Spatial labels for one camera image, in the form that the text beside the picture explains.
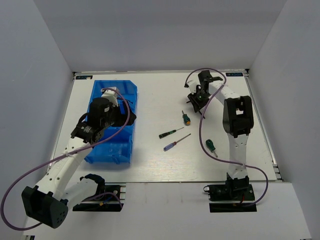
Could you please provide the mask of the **blue red screwdriver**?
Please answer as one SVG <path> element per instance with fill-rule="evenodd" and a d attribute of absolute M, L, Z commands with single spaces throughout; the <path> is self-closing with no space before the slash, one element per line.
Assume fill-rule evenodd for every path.
<path fill-rule="evenodd" d="M 183 141 L 184 139 L 186 139 L 187 137 L 189 137 L 191 134 L 187 134 L 186 136 L 182 137 L 181 139 L 177 140 L 177 141 L 174 141 L 170 144 L 168 144 L 167 146 L 165 146 L 163 148 L 163 151 L 164 152 L 167 152 L 168 150 L 172 149 L 173 147 L 175 147 L 179 142 Z"/>

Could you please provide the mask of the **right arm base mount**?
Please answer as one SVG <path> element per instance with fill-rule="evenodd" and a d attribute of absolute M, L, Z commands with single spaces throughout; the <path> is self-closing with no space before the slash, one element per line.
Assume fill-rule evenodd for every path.
<path fill-rule="evenodd" d="M 224 184 L 203 187 L 208 194 L 211 213 L 253 213 L 257 211 L 255 194 L 249 178 L 229 178 Z"/>

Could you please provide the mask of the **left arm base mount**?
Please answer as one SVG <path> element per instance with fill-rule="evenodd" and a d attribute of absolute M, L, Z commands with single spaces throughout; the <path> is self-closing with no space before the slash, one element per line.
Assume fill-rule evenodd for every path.
<path fill-rule="evenodd" d="M 96 196 L 73 207 L 73 212 L 120 212 L 125 204 L 126 184 L 106 184 Z"/>

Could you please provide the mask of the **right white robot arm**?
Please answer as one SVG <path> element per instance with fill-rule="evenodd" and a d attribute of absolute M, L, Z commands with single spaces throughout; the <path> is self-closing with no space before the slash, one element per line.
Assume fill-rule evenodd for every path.
<path fill-rule="evenodd" d="M 190 90 L 187 96 L 194 111 L 200 114 L 211 97 L 223 105 L 222 126 L 229 140 L 229 168 L 226 180 L 226 195 L 236 200 L 249 187 L 246 165 L 247 141 L 254 126 L 252 99 L 240 95 L 226 84 L 226 77 L 213 77 L 208 68 L 200 68 L 198 81 L 185 80 L 184 87 Z"/>

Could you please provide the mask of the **black green precision screwdriver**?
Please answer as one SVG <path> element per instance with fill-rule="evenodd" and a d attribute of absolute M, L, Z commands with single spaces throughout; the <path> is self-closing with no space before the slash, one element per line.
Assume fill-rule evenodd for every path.
<path fill-rule="evenodd" d="M 183 129 L 183 128 L 184 128 L 184 127 L 181 127 L 181 128 L 178 128 L 178 129 L 173 129 L 173 130 L 170 130 L 170 131 L 161 133 L 161 134 L 158 135 L 158 137 L 159 137 L 160 139 L 165 138 L 165 137 L 167 137 L 167 136 L 169 136 L 169 135 L 172 135 L 173 133 L 176 133 L 177 131 L 179 131 L 179 130 L 181 130 L 181 129 Z"/>

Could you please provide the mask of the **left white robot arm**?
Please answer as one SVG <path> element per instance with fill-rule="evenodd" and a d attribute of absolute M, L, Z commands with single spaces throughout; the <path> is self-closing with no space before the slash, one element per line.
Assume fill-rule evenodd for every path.
<path fill-rule="evenodd" d="M 33 187 L 25 187 L 21 197 L 28 217 L 53 229 L 65 220 L 69 209 L 87 198 L 99 200 L 105 196 L 105 180 L 96 174 L 81 177 L 79 182 L 67 188 L 80 163 L 103 141 L 105 130 L 131 126 L 137 116 L 129 103 L 123 101 L 124 112 L 118 104 L 105 97 L 96 97 L 88 112 L 78 120 L 60 159 L 55 160 L 46 175 Z"/>

